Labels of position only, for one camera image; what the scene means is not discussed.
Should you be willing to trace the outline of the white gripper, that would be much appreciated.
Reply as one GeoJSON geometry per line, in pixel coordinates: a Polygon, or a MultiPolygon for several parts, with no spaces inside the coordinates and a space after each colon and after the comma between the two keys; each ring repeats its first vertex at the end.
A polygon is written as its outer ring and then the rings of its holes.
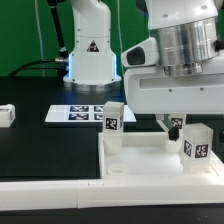
{"type": "Polygon", "coordinates": [[[155,67],[128,69],[124,88],[135,114],[157,114],[156,121],[170,141],[179,128],[168,114],[224,114],[224,74],[168,77],[155,67]]]}

